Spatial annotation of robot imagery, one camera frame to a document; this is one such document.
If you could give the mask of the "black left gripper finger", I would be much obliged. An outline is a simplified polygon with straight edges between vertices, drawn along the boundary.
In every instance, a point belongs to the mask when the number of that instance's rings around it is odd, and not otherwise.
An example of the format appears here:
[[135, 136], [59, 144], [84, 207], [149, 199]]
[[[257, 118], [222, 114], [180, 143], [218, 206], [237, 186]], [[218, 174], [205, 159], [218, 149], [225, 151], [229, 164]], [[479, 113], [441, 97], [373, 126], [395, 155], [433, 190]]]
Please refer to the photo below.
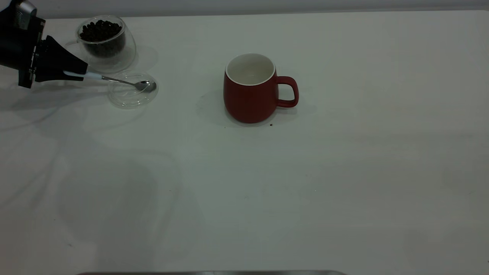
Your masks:
[[87, 68], [85, 61], [66, 50], [51, 36], [45, 37], [38, 46], [38, 73], [62, 73], [66, 70], [84, 74]]
[[68, 81], [83, 81], [83, 77], [69, 76], [65, 73], [36, 73], [36, 82], [68, 80]]

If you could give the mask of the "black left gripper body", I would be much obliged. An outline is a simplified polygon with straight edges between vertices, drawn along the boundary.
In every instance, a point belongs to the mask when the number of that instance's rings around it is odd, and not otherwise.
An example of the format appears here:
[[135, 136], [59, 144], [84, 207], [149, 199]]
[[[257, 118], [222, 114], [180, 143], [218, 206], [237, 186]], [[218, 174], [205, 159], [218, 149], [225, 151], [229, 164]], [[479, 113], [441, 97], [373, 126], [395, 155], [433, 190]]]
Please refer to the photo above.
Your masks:
[[0, 63], [17, 70], [19, 86], [31, 88], [45, 21], [37, 17], [37, 8], [5, 8], [0, 19]]

